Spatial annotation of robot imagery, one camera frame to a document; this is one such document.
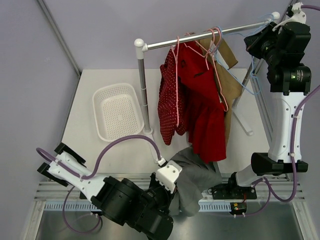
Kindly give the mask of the light blue wire hanger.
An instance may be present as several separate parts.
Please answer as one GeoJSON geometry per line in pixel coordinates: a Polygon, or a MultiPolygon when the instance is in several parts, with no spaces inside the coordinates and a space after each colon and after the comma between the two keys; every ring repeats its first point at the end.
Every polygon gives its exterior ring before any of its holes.
{"type": "MultiPolygon", "coordinates": [[[[221,32],[221,37],[224,39],[224,36],[228,35],[240,35],[243,38],[253,36],[254,34],[259,33],[262,31],[269,23],[273,22],[274,20],[277,20],[279,18],[278,12],[273,12],[270,14],[263,15],[260,17],[262,19],[261,22],[251,24],[251,25],[245,25],[241,27],[234,27],[230,29],[224,29],[222,30],[219,26],[217,26],[218,30],[221,32]]],[[[249,78],[244,78],[242,82],[240,82],[230,71],[232,68],[231,66],[227,65],[226,58],[222,55],[222,44],[218,43],[216,45],[216,50],[214,50],[214,59],[218,64],[220,64],[231,76],[233,79],[235,79],[240,85],[241,89],[247,90],[251,95],[258,95],[261,90],[259,89],[258,92],[252,92],[247,88],[247,81],[248,80],[254,80],[258,84],[260,84],[259,79],[257,77],[258,67],[260,66],[258,63],[258,60],[255,60],[255,58],[251,57],[251,64],[248,68],[249,78]]]]}

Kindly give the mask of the aluminium mounting rail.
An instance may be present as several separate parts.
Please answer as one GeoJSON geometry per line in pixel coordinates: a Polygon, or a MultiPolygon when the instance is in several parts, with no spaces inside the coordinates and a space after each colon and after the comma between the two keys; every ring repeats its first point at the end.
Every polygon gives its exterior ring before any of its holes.
{"type": "MultiPolygon", "coordinates": [[[[135,184],[140,187],[143,190],[146,190],[149,187],[149,182],[148,181],[140,181],[140,182],[135,182],[135,184]]],[[[292,190],[293,190],[293,184],[292,182],[289,181],[271,181],[270,182],[272,189],[274,192],[282,199],[287,199],[290,197],[292,190]]],[[[58,183],[52,182],[52,181],[43,181],[40,182],[38,185],[38,188],[36,190],[36,194],[34,199],[35,200],[63,200],[65,199],[68,191],[71,189],[71,186],[64,187],[62,185],[59,185],[58,183]]],[[[248,202],[253,202],[253,201],[266,201],[268,198],[268,192],[269,188],[265,183],[259,183],[255,187],[255,192],[257,199],[254,200],[247,200],[248,202]]],[[[201,202],[217,202],[218,200],[214,200],[212,197],[211,190],[205,190],[202,193],[202,199],[200,200],[201,202]]],[[[70,200],[77,200],[80,198],[80,190],[74,189],[69,197],[70,200]]],[[[294,199],[292,200],[293,202],[301,202],[305,200],[304,193],[302,191],[301,186],[298,183],[296,194],[294,199]]],[[[270,196],[270,201],[275,202],[277,199],[271,194],[270,196]]]]}

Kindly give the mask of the pink hanger left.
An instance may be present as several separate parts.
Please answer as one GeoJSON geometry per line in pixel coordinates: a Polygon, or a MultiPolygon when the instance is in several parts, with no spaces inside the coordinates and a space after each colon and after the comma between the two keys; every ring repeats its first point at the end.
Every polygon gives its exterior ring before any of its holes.
{"type": "Polygon", "coordinates": [[[176,127],[180,125],[180,114],[179,114],[179,87],[178,87],[178,59],[179,59],[179,49],[180,49],[180,37],[177,36],[176,38],[176,46],[175,48],[173,46],[170,47],[171,52],[174,57],[175,61],[175,107],[176,107],[176,127]]]}

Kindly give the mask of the silver clothes rack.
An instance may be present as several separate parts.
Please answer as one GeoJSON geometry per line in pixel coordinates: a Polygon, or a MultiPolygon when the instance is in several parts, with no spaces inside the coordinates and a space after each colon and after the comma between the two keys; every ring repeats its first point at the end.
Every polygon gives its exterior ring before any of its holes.
{"type": "MultiPolygon", "coordinates": [[[[233,27],[233,28],[224,29],[221,31],[221,33],[223,35],[233,35],[233,34],[239,34],[244,31],[257,30],[262,27],[265,27],[269,22],[271,22],[273,20],[279,20],[279,18],[280,18],[280,13],[275,11],[273,13],[266,14],[264,16],[263,21],[260,21],[257,23],[252,23],[252,24],[247,24],[247,25],[243,25],[243,26],[237,26],[237,27],[233,27]]],[[[146,136],[152,136],[153,129],[150,125],[150,117],[149,117],[149,106],[148,106],[145,62],[144,62],[145,52],[151,51],[154,49],[173,46],[177,43],[182,44],[182,43],[186,43],[186,42],[192,42],[192,41],[197,41],[197,40],[213,37],[213,36],[217,35],[218,33],[219,33],[218,31],[214,31],[214,32],[205,31],[205,32],[198,33],[198,34],[186,35],[181,38],[176,38],[176,39],[152,43],[152,44],[145,43],[144,40],[141,38],[137,38],[134,41],[136,58],[137,58],[137,63],[138,63],[140,90],[141,90],[141,94],[142,94],[142,108],[141,108],[141,110],[142,110],[142,115],[143,115],[143,120],[144,120],[144,127],[142,129],[142,132],[146,136]]]]}

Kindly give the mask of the red polka dot garment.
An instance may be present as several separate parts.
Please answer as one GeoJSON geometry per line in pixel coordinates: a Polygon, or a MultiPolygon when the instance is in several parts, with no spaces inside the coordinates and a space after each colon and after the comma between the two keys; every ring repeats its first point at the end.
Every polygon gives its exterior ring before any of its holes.
{"type": "Polygon", "coordinates": [[[163,142],[170,145],[175,134],[182,136],[187,131],[185,118],[185,88],[178,75],[178,105],[180,123],[177,127],[176,113],[176,66],[171,49],[164,64],[160,66],[161,81],[158,94],[157,112],[160,125],[160,134],[163,142]]]}

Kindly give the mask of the grey pleated skirt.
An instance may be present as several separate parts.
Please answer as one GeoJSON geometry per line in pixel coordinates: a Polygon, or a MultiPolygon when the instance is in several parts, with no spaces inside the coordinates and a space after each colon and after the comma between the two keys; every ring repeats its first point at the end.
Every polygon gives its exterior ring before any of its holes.
{"type": "Polygon", "coordinates": [[[193,217],[200,210],[202,193],[222,183],[221,173],[215,163],[204,163],[191,146],[176,153],[171,160],[182,167],[182,171],[176,181],[177,192],[170,203],[169,214],[193,217]]]}

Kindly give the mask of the red skirt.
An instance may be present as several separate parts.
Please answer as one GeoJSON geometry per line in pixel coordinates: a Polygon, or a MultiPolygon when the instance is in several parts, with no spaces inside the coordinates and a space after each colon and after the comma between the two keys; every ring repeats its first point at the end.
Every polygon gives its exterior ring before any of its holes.
{"type": "Polygon", "coordinates": [[[220,100],[213,66],[193,41],[178,53],[178,73],[186,87],[188,141],[205,163],[226,158],[225,110],[220,100]]]}

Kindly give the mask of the pink hanger middle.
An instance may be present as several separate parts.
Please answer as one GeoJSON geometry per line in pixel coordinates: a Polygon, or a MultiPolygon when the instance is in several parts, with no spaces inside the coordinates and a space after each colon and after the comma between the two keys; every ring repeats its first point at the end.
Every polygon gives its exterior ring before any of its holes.
{"type": "Polygon", "coordinates": [[[221,42],[223,40],[223,34],[222,34],[222,30],[219,26],[215,26],[214,28],[210,28],[207,31],[212,33],[212,37],[210,38],[210,44],[208,47],[203,46],[199,41],[195,40],[196,45],[202,49],[202,53],[198,53],[198,55],[202,56],[205,59],[206,67],[208,70],[209,70],[208,62],[210,62],[212,64],[213,69],[214,69],[214,80],[215,80],[216,87],[218,90],[218,97],[219,97],[220,103],[223,105],[224,112],[227,112],[229,110],[229,107],[228,107],[228,103],[226,101],[226,98],[224,97],[224,95],[222,93],[222,86],[221,86],[221,82],[220,82],[220,78],[219,78],[219,74],[218,74],[217,66],[216,66],[216,61],[217,61],[216,54],[219,51],[219,47],[220,47],[221,42]],[[219,36],[217,43],[215,43],[215,41],[216,41],[215,30],[218,32],[218,36],[219,36]]]}

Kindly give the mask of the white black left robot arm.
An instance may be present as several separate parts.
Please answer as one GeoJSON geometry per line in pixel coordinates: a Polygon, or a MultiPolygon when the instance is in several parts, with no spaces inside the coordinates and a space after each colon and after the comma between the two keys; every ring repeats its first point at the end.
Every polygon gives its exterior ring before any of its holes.
{"type": "Polygon", "coordinates": [[[150,176],[149,187],[143,190],[127,178],[96,174],[78,162],[78,155],[70,149],[57,156],[41,148],[37,153],[46,159],[38,172],[65,187],[80,190],[85,199],[101,211],[110,221],[127,224],[149,240],[167,240],[174,220],[169,206],[177,191],[177,179],[182,171],[173,161],[161,159],[162,166],[150,176]]]}

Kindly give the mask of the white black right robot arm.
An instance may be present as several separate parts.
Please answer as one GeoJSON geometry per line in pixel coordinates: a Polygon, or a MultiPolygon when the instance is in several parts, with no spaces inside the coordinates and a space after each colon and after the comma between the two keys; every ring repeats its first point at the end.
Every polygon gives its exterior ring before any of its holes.
{"type": "Polygon", "coordinates": [[[292,174],[296,186],[297,174],[308,170],[302,160],[300,135],[304,105],[311,96],[312,73],[301,60],[310,39],[310,27],[296,21],[271,22],[244,38],[246,51],[267,63],[275,125],[268,152],[254,152],[250,165],[228,179],[226,190],[232,198],[239,198],[245,188],[258,181],[265,182],[265,175],[292,174]]]}

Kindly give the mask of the white perforated plastic basket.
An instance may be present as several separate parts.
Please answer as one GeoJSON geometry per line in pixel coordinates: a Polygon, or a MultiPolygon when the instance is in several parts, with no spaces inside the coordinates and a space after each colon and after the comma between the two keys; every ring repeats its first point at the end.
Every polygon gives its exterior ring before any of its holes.
{"type": "Polygon", "coordinates": [[[112,142],[139,134],[144,118],[132,85],[117,83],[102,87],[92,96],[92,107],[98,137],[112,142]]]}

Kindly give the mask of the tan skirt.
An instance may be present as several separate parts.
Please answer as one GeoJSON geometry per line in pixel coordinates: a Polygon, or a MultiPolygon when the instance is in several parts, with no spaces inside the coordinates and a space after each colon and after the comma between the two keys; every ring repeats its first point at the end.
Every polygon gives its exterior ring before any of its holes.
{"type": "Polygon", "coordinates": [[[220,80],[220,85],[222,87],[222,94],[228,105],[228,111],[224,116],[224,125],[225,125],[225,142],[228,144],[230,130],[231,130],[231,121],[232,121],[232,106],[234,100],[241,96],[242,86],[241,84],[228,72],[233,68],[238,60],[236,59],[231,48],[228,46],[226,41],[223,39],[219,45],[218,52],[216,57],[222,57],[222,60],[215,61],[218,77],[220,80]]]}

